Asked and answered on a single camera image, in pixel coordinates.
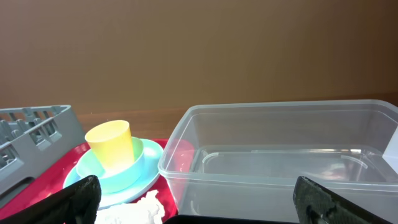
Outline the light blue bowl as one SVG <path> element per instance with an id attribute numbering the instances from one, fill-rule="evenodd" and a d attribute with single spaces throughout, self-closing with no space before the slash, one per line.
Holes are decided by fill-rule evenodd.
<path id="1" fill-rule="evenodd" d="M 136 137 L 132 137 L 136 161 L 123 171 L 111 173 L 106 171 L 90 149 L 77 162 L 76 172 L 79 177 L 95 175 L 99 179 L 102 194 L 122 191 L 135 183 L 142 174 L 145 165 L 144 144 Z"/>

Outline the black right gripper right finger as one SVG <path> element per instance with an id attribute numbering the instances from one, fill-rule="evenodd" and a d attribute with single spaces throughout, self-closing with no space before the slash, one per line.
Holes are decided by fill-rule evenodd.
<path id="1" fill-rule="evenodd" d="M 293 202 L 304 224 L 391 224 L 305 176 L 297 178 Z"/>

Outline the yellow plastic cup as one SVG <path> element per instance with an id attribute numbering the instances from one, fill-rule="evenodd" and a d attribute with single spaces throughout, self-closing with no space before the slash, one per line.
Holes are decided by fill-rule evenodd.
<path id="1" fill-rule="evenodd" d="M 99 124 L 85 134 L 85 140 L 106 172 L 124 171 L 135 163 L 130 124 L 114 120 Z"/>

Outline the white paper napkin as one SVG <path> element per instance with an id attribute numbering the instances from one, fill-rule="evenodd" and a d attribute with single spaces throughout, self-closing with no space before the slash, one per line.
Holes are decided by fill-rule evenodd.
<path id="1" fill-rule="evenodd" d="M 162 224 L 165 209 L 156 198 L 158 192 L 149 191 L 136 203 L 122 203 L 98 210 L 95 224 Z"/>

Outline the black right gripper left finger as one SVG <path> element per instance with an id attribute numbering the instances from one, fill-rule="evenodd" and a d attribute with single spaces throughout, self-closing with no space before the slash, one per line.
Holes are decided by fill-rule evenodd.
<path id="1" fill-rule="evenodd" d="M 1 224 L 94 224 L 101 186 L 89 175 L 34 205 L 1 220 Z"/>

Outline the grey dishwasher rack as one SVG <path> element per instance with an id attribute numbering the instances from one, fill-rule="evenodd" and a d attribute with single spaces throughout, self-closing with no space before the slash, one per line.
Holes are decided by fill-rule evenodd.
<path id="1" fill-rule="evenodd" d="M 1 110 L 1 206 L 85 142 L 70 105 Z"/>

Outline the clear plastic bin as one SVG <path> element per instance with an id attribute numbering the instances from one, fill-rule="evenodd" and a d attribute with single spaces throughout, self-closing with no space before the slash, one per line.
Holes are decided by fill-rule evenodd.
<path id="1" fill-rule="evenodd" d="M 297 222 L 308 177 L 397 222 L 397 107 L 381 100 L 197 105 L 158 169 L 182 215 Z"/>

